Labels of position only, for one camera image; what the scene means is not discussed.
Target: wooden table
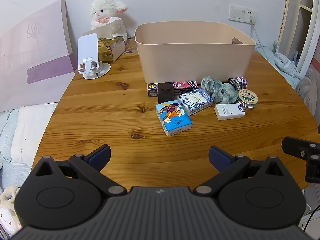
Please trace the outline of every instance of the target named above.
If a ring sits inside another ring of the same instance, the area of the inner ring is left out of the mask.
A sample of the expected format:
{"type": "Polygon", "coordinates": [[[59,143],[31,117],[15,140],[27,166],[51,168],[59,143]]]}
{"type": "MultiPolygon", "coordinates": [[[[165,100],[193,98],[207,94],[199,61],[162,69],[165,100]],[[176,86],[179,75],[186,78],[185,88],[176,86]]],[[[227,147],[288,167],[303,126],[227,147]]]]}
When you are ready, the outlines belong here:
{"type": "Polygon", "coordinates": [[[167,137],[148,98],[139,56],[127,51],[108,74],[86,80],[76,74],[61,98],[41,140],[35,163],[51,155],[67,160],[102,144],[112,157],[101,171],[128,190],[131,186],[195,186],[217,174],[208,149],[217,145],[252,160],[277,155],[300,188],[305,162],[285,155],[281,141],[293,136],[320,142],[312,115],[285,79],[257,52],[245,75],[259,102],[244,118],[218,121],[211,106],[192,115],[192,128],[167,137]]]}

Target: white power cord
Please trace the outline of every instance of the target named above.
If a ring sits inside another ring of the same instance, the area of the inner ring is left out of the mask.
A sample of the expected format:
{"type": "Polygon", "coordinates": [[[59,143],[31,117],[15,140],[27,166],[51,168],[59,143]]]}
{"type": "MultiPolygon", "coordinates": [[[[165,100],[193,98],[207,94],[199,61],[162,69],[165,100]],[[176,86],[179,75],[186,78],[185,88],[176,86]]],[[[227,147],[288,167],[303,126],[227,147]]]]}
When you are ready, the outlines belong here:
{"type": "Polygon", "coordinates": [[[258,39],[258,41],[259,41],[259,43],[260,43],[260,46],[261,46],[261,48],[262,48],[262,50],[263,50],[263,53],[264,53],[264,55],[266,56],[266,60],[268,60],[267,54],[266,54],[266,52],[264,51],[264,48],[263,48],[263,46],[262,46],[262,43],[261,43],[260,40],[259,40],[259,37],[258,37],[257,31],[256,31],[256,28],[255,28],[255,25],[256,25],[256,21],[257,21],[257,20],[256,20],[256,18],[255,18],[254,16],[250,16],[249,20],[250,20],[250,22],[251,22],[251,24],[252,24],[252,26],[253,26],[254,32],[256,33],[257,39],[258,39]]]}

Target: plush toy face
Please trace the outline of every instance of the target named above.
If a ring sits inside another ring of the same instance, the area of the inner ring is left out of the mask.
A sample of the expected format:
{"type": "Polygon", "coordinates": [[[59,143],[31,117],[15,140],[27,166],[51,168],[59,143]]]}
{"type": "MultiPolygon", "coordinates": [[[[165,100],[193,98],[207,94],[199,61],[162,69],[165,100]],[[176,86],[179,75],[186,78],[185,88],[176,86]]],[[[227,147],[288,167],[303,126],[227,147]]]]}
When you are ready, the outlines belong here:
{"type": "Polygon", "coordinates": [[[8,230],[10,233],[14,232],[14,221],[8,210],[0,208],[0,220],[1,224],[4,226],[6,230],[8,230]]]}
{"type": "Polygon", "coordinates": [[[122,2],[114,0],[95,0],[92,3],[91,16],[97,22],[108,22],[111,17],[127,10],[127,6],[122,2]]]}

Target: beige plastic bin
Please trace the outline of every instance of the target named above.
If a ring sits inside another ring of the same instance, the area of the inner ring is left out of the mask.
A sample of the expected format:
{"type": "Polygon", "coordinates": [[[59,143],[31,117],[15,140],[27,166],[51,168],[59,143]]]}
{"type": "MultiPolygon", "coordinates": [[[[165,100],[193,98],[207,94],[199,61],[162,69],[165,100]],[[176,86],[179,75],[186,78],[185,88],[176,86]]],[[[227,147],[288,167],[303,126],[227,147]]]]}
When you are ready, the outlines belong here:
{"type": "Polygon", "coordinates": [[[256,42],[223,23],[156,22],[135,31],[146,83],[244,76],[256,42]],[[233,38],[243,44],[233,44],[233,38]]]}

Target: blue tissue pack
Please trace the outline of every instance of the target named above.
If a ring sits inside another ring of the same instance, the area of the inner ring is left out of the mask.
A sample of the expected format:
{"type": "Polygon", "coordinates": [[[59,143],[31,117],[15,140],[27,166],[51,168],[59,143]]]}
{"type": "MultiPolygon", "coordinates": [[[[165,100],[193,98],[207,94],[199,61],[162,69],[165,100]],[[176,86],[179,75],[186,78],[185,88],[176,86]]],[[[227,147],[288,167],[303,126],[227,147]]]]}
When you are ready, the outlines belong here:
{"type": "Polygon", "coordinates": [[[192,122],[177,100],[156,105],[156,114],[167,136],[188,130],[192,122]]]}

